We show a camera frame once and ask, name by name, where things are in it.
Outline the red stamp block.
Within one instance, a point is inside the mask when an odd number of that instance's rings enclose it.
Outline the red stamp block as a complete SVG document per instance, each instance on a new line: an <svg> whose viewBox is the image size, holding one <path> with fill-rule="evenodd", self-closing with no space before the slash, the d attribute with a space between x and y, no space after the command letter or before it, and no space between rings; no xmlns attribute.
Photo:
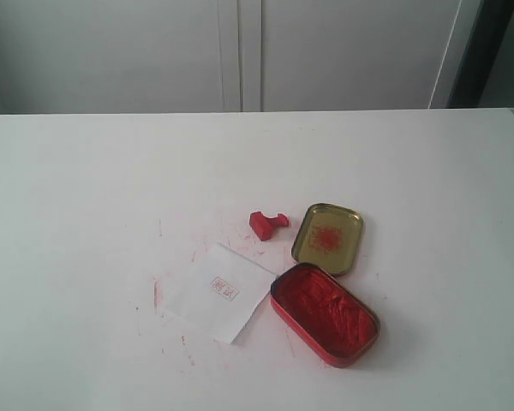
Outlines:
<svg viewBox="0 0 514 411"><path fill-rule="evenodd" d="M261 241L268 241L276 229L289 227L290 220L282 213L266 217L261 211L256 211L249 216L249 226Z"/></svg>

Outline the red ink pad tin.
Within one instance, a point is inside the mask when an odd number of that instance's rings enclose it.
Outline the red ink pad tin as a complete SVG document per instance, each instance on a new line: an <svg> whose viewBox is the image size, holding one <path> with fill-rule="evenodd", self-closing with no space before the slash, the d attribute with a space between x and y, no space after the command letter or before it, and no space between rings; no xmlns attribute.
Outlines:
<svg viewBox="0 0 514 411"><path fill-rule="evenodd" d="M329 366L345 368L372 348L377 315L316 265L294 265L270 288L278 316Z"/></svg>

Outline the gold tin lid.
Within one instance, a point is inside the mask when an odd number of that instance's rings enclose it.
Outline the gold tin lid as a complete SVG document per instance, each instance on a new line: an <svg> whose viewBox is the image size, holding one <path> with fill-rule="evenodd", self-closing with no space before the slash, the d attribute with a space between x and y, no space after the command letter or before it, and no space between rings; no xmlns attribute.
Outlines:
<svg viewBox="0 0 514 411"><path fill-rule="evenodd" d="M333 277L348 273L356 261L364 220L339 205L311 205L291 248L296 263L317 265Z"/></svg>

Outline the white paper sheet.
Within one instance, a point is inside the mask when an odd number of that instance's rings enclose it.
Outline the white paper sheet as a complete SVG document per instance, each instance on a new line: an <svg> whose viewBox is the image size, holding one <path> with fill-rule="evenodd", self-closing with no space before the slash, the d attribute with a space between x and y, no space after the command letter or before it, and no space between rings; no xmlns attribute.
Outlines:
<svg viewBox="0 0 514 411"><path fill-rule="evenodd" d="M210 337L233 343L274 279L269 270L217 243L183 276L165 307Z"/></svg>

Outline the white cabinet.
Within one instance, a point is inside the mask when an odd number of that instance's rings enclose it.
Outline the white cabinet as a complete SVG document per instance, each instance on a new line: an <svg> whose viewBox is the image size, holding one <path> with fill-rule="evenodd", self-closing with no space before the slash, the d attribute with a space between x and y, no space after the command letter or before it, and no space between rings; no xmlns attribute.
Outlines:
<svg viewBox="0 0 514 411"><path fill-rule="evenodd" d="M0 1L0 114L444 108L477 1Z"/></svg>

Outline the dark vertical post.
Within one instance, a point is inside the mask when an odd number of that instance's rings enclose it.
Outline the dark vertical post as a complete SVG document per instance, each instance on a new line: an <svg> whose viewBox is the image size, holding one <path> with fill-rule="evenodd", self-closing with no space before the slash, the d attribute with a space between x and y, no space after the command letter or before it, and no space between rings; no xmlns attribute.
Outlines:
<svg viewBox="0 0 514 411"><path fill-rule="evenodd" d="M514 0L480 2L448 108L476 108L479 105L513 12Z"/></svg>

